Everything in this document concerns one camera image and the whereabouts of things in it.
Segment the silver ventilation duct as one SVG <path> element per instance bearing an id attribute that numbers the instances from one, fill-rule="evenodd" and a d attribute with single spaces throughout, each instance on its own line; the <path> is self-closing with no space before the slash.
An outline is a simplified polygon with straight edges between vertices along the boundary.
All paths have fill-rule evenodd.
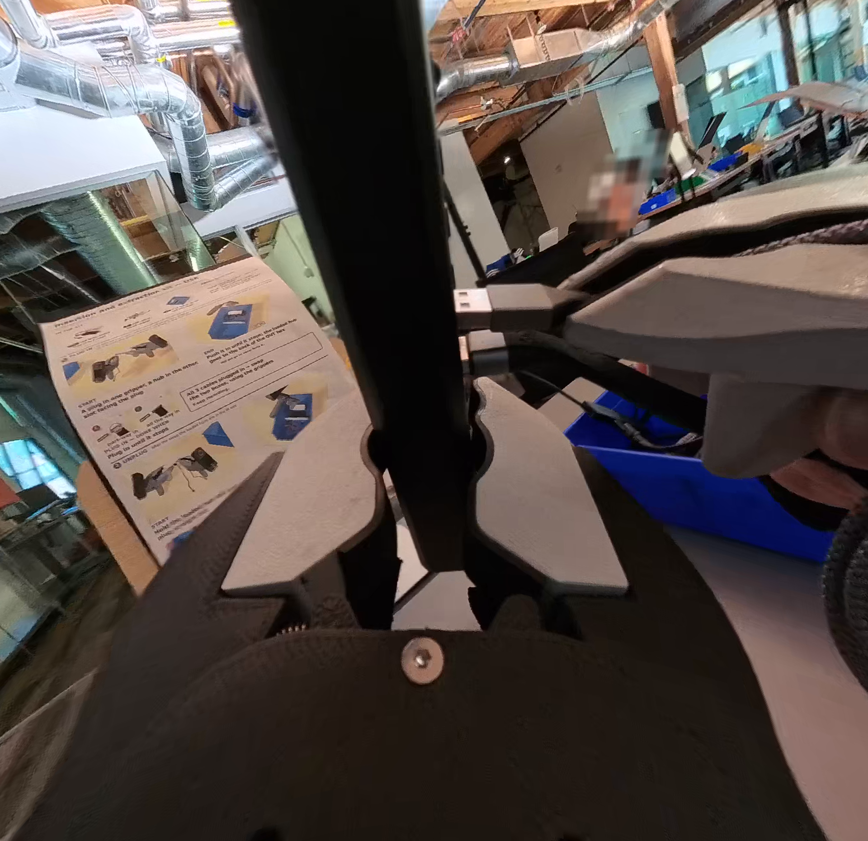
<path id="1" fill-rule="evenodd" d="M 653 22 L 665 20 L 682 0 L 640 0 L 619 21 L 607 28 L 565 28 L 510 39 L 497 54 L 449 61 L 443 65 L 433 89 L 436 104 L 479 85 L 526 83 L 560 76 L 607 55 L 621 54 L 639 40 Z"/>
<path id="2" fill-rule="evenodd" d="M 180 40 L 162 24 L 160 0 L 40 14 L 31 0 L 2 0 L 2 92 L 97 118 L 146 117 L 168 137 L 171 170 L 188 201 L 215 211 L 279 166 L 267 123 L 208 135 L 198 94 L 166 64 L 165 46 L 235 45 L 218 34 L 221 16 L 199 29 L 183 22 Z"/>

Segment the black usb hub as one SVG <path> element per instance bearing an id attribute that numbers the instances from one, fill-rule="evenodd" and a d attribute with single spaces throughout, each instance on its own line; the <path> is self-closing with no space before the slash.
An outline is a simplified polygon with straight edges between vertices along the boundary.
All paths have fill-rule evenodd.
<path id="1" fill-rule="evenodd" d="M 229 0 L 422 563 L 464 569 L 472 432 L 421 0 Z"/>

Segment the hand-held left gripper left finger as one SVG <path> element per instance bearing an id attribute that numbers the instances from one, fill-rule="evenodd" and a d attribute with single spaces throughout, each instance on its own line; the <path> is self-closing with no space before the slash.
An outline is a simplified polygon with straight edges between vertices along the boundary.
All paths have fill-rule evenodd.
<path id="1" fill-rule="evenodd" d="M 223 581 L 232 597 L 284 597 L 310 620 L 343 598 L 365 629 L 392 627 L 400 572 L 396 519 L 370 452 L 360 393 L 288 445 Z"/>

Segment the blue plastic bin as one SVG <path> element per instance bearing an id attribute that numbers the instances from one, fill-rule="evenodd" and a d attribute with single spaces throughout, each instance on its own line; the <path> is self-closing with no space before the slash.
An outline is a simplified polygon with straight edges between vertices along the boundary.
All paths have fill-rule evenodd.
<path id="1" fill-rule="evenodd" d="M 711 474 L 687 446 L 688 434 L 612 392 L 604 392 L 565 431 L 572 445 L 587 449 L 657 521 L 823 562 L 843 514 L 758 479 Z"/>

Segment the person's right hand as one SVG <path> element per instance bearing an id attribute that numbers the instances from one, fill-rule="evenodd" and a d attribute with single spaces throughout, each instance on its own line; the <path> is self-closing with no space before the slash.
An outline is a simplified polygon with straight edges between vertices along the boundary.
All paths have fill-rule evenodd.
<path id="1" fill-rule="evenodd" d="M 819 448 L 832 461 L 867 469 L 867 394 L 840 391 L 819 412 Z M 866 491 L 841 469 L 802 458 L 772 473 L 783 488 L 810 501 L 855 510 Z"/>

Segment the cardboard backing board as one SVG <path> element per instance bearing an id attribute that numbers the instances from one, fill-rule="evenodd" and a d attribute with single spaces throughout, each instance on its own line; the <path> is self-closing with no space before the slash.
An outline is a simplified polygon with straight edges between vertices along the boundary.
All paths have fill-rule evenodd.
<path id="1" fill-rule="evenodd" d="M 91 461 L 87 460 L 79 467 L 75 486 L 81 509 L 121 569 L 134 595 L 140 597 L 159 572 L 160 565 L 155 556 Z"/>

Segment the printed instruction sheet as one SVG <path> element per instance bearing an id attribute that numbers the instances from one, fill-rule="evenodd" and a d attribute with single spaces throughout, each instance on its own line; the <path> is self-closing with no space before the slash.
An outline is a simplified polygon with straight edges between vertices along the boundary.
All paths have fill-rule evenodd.
<path id="1" fill-rule="evenodd" d="M 61 405 L 158 564 L 354 387 L 257 257 L 39 325 Z"/>

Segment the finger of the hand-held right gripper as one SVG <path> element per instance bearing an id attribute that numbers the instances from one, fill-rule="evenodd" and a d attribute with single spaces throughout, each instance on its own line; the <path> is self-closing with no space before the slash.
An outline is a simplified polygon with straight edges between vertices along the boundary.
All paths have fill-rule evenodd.
<path id="1" fill-rule="evenodd" d="M 830 167 L 671 217 L 604 252 L 558 286 L 604 293 L 664 261 L 729 258 L 866 214 L 867 167 Z"/>
<path id="2" fill-rule="evenodd" d="M 866 246 L 669 260 L 569 317 L 571 345 L 708 378 L 702 461 L 770 475 L 819 448 L 819 412 L 867 391 Z"/>

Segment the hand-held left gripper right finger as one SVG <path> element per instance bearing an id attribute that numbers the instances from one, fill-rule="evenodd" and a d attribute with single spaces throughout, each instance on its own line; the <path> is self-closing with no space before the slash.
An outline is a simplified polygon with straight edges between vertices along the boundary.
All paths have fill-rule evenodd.
<path id="1" fill-rule="evenodd" d="M 566 624 L 574 598 L 620 599 L 627 574 L 576 450 L 548 418 L 490 378 L 472 383 L 475 442 L 466 558 L 471 608 L 489 628 L 514 596 Z"/>

